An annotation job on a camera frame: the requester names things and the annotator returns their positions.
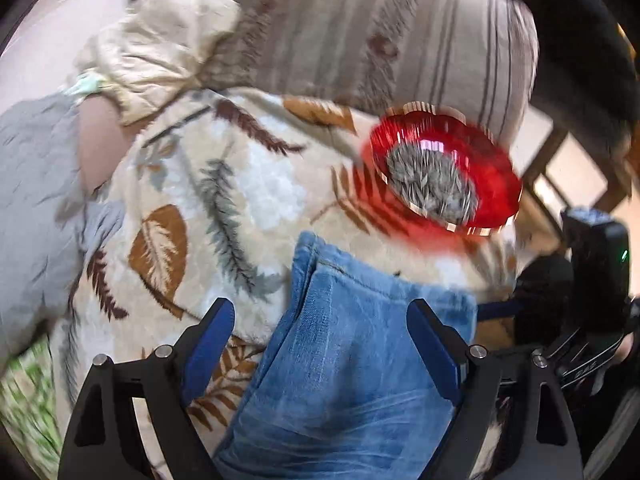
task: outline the gray fern print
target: gray fern print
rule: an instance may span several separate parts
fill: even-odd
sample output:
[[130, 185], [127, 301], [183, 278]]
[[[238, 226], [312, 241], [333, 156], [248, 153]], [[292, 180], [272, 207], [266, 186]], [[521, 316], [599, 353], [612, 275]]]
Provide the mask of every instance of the gray fern print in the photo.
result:
[[282, 286], [282, 277], [258, 272], [257, 267], [247, 260], [238, 239], [240, 224], [235, 217], [239, 213], [230, 196], [234, 176], [232, 168], [223, 158], [212, 159], [207, 166], [202, 170], [205, 177], [200, 181], [200, 193], [211, 220], [207, 234], [211, 234], [220, 269], [234, 283], [236, 291], [242, 289], [256, 300], [266, 301], [269, 294]]
[[62, 385], [66, 402], [71, 409], [76, 405], [78, 398], [78, 383], [76, 382], [76, 368], [78, 368], [78, 329], [80, 319], [73, 306], [68, 313], [68, 322], [65, 326], [65, 338], [62, 340], [60, 355], [62, 361]]
[[166, 139], [158, 138], [149, 146], [143, 146], [136, 157], [136, 169], [138, 179], [148, 171], [151, 185], [156, 191], [161, 192], [166, 180], [167, 170], [165, 160], [175, 155], [178, 147], [178, 136], [169, 134]]

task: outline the striped pillow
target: striped pillow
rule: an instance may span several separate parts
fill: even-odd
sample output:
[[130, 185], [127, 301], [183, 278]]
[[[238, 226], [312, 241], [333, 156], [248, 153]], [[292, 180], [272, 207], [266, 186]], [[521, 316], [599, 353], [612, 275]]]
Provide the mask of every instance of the striped pillow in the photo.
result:
[[460, 110], [503, 146], [532, 89], [538, 38], [515, 0], [235, 0], [236, 33], [202, 73], [373, 115], [418, 100]]

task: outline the red bowl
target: red bowl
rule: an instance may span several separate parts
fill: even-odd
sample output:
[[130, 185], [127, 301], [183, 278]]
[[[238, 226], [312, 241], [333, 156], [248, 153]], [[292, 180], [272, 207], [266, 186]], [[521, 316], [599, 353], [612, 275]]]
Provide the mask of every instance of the red bowl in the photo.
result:
[[439, 222], [450, 231], [489, 235], [513, 221], [522, 192], [522, 182], [513, 173], [509, 156], [492, 143], [490, 137], [488, 131], [466, 124], [464, 115], [452, 108], [409, 103], [373, 128], [370, 143], [373, 163], [385, 182], [388, 182], [386, 156], [398, 142], [418, 142], [424, 150], [451, 155], [476, 186], [478, 208], [469, 222], [451, 224], [398, 198], [412, 211]]

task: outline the blanket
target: blanket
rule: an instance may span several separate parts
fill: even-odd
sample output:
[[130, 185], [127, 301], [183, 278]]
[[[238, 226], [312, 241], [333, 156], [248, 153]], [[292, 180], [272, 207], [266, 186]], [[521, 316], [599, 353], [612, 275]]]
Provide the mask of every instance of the blanket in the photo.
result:
[[[166, 108], [101, 190], [101, 201], [125, 205], [123, 226], [90, 257], [51, 338], [60, 430], [97, 353], [143, 358], [223, 296], [236, 308], [234, 336], [188, 407], [212, 452], [286, 309], [303, 230], [410, 282], [479, 301], [512, 290], [513, 231], [461, 237], [403, 208], [367, 158], [376, 121], [247, 88], [188, 91]], [[149, 458], [168, 478], [143, 402], [136, 412]]]

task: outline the blue gripper pad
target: blue gripper pad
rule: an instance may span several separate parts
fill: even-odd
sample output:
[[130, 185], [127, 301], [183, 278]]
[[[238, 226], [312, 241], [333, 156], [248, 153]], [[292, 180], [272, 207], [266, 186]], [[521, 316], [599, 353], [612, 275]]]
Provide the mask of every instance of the blue gripper pad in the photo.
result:
[[204, 394], [211, 374], [218, 366], [222, 351], [233, 332], [236, 321], [233, 303], [226, 299], [219, 301], [222, 301], [222, 305], [218, 311], [211, 312], [218, 306], [218, 302], [216, 302], [200, 322], [201, 324], [206, 323], [208, 322], [207, 316], [210, 313], [214, 315], [184, 365], [180, 391], [183, 406], [188, 406], [191, 401]]
[[[454, 338], [448, 331], [451, 327], [444, 326], [433, 310], [424, 302], [425, 309], [421, 310], [417, 301], [412, 301], [406, 311], [406, 327], [415, 347], [422, 358], [425, 367], [441, 397], [449, 399], [453, 405], [462, 400], [462, 383], [466, 379], [466, 368], [460, 367], [446, 346], [446, 339]], [[466, 343], [456, 333], [464, 348]]]

